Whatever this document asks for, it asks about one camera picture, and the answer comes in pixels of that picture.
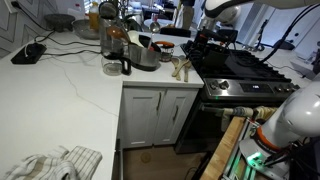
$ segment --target white countertop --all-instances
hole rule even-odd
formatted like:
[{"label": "white countertop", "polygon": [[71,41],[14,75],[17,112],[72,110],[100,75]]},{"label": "white countertop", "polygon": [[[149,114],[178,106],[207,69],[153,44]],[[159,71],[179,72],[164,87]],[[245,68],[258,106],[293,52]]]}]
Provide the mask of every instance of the white countertop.
[{"label": "white countertop", "polygon": [[[254,52],[252,54],[257,56],[258,58],[264,58],[271,52],[271,50],[272,50],[271,48],[266,48],[262,52]],[[288,67],[291,67],[294,69],[294,67],[292,66],[292,63],[295,63],[295,64],[300,65],[306,69],[309,69],[309,70],[312,69],[312,65],[305,64],[297,57],[297,55],[294,51],[288,51],[288,50],[279,49],[276,52],[276,54],[271,56],[271,58],[268,60],[268,62],[271,63],[273,66],[277,66],[277,67],[288,66]],[[279,71],[280,74],[285,75],[286,78],[290,78],[292,80],[293,84],[297,84],[300,87],[306,87],[311,82],[307,78],[301,78],[302,77],[301,74],[299,74],[298,72],[296,72],[292,69],[289,69],[287,67],[282,68],[282,69],[274,68],[274,70]]]},{"label": "white countertop", "polygon": [[[80,41],[70,32],[52,38],[60,43]],[[60,46],[50,40],[45,44],[46,53],[100,51],[100,47]],[[59,145],[69,150],[80,145],[103,155],[93,179],[111,179],[123,84],[203,86],[194,69],[189,83],[176,81],[171,77],[172,63],[161,63],[155,72],[132,68],[131,76],[114,77],[103,73],[101,55],[42,56],[34,65],[13,65],[10,60],[19,50],[0,60],[0,177],[25,157],[46,155]]]}]

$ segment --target oven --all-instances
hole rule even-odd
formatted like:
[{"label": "oven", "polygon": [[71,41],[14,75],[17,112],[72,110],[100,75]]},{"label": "oven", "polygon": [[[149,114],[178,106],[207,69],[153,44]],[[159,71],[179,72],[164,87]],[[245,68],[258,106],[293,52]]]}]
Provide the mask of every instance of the oven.
[{"label": "oven", "polygon": [[199,90],[174,146],[177,154],[214,152],[227,128],[222,121],[225,108],[279,107],[299,89],[272,67],[257,63],[259,59],[247,51],[230,50],[232,53],[222,66],[208,66],[215,64],[208,62],[216,60],[210,54],[219,48],[211,44],[198,46],[196,42],[188,41],[181,48],[204,81],[204,87]]},{"label": "oven", "polygon": [[187,120],[175,144],[175,152],[198,153],[214,152],[224,131],[221,129],[224,108],[258,106],[279,107],[283,101],[259,100],[208,100],[200,90],[189,112]]}]

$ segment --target dish towel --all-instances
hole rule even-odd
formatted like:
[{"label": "dish towel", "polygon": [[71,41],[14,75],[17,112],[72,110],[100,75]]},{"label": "dish towel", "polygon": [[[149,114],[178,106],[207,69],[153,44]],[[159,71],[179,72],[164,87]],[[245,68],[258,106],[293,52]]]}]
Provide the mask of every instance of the dish towel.
[{"label": "dish towel", "polygon": [[265,106],[259,106],[256,107],[253,111],[253,119],[264,119],[268,120],[274,112],[276,112],[278,108],[276,107],[265,107]]},{"label": "dish towel", "polygon": [[11,171],[7,172],[4,179],[91,179],[102,159],[101,153],[80,146],[68,152],[66,148],[59,146],[48,156],[27,157],[20,165],[14,166]]},{"label": "dish towel", "polygon": [[230,124],[230,116],[252,117],[253,110],[247,107],[224,108],[221,118],[221,131],[226,132]]}]

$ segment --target cabinet door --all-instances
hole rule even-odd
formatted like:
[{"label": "cabinet door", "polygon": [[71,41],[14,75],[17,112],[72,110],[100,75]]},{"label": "cabinet door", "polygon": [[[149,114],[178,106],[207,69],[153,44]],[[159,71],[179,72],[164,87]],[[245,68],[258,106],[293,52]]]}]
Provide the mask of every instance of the cabinet door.
[{"label": "cabinet door", "polygon": [[198,89],[168,89],[164,99],[154,144],[174,144],[188,116]]},{"label": "cabinet door", "polygon": [[123,148],[153,144],[163,89],[124,88],[121,102]]}]

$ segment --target wooden floor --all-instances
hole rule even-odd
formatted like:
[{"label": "wooden floor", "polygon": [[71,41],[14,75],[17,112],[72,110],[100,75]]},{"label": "wooden floor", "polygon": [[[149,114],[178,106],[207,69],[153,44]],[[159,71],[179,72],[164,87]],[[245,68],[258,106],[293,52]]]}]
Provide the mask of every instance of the wooden floor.
[{"label": "wooden floor", "polygon": [[[125,180],[183,180],[192,167],[198,167],[204,153],[176,155],[173,147],[124,151]],[[187,179],[195,172],[193,168]]]}]

